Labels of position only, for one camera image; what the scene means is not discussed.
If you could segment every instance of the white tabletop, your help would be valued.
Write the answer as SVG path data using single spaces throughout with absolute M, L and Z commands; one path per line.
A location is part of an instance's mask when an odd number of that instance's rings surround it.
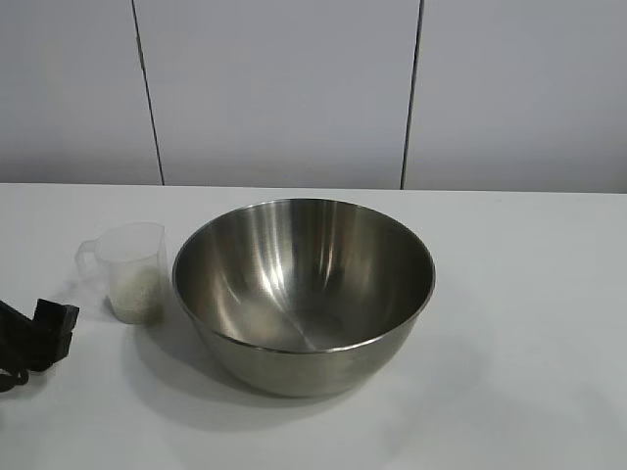
M 170 261 L 230 209 L 313 196 L 413 229 L 436 290 L 399 353 L 332 399 L 275 399 L 212 363 L 179 308 L 116 322 L 78 244 L 152 220 Z M 68 358 L 0 395 L 0 467 L 627 468 L 627 196 L 0 185 L 0 299 L 80 306 Z

